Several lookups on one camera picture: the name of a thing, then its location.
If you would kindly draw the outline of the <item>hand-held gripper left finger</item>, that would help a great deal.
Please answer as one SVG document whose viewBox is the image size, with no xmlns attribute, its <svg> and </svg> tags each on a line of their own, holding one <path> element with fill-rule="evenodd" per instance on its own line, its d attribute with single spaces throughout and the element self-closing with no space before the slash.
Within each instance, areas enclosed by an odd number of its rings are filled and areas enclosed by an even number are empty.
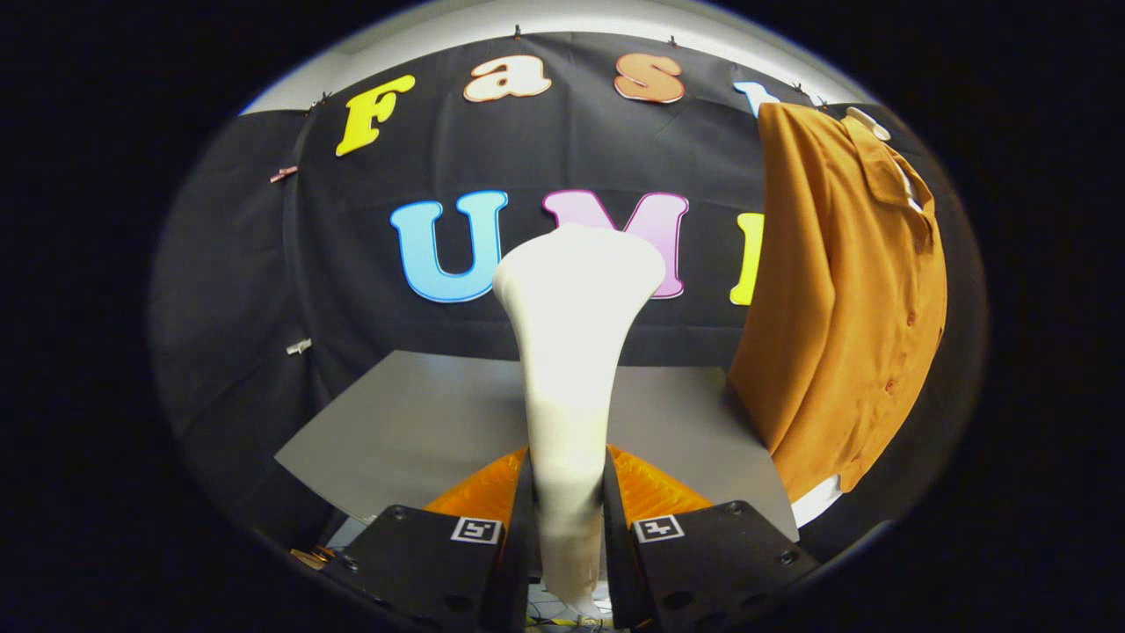
<svg viewBox="0 0 1125 633">
<path fill-rule="evenodd" d="M 504 464 L 515 476 L 507 519 L 392 505 L 326 562 L 322 582 L 374 612 L 378 632 L 522 632 L 532 464 L 525 447 Z"/>
</svg>

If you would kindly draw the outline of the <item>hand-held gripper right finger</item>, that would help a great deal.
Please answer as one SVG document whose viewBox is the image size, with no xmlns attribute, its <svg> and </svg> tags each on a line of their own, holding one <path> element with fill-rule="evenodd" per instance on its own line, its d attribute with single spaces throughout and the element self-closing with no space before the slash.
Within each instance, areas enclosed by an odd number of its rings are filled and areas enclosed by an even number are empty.
<svg viewBox="0 0 1125 633">
<path fill-rule="evenodd" d="M 748 501 L 712 505 L 621 449 L 606 450 L 602 494 L 616 629 L 747 632 L 818 577 Z"/>
</svg>

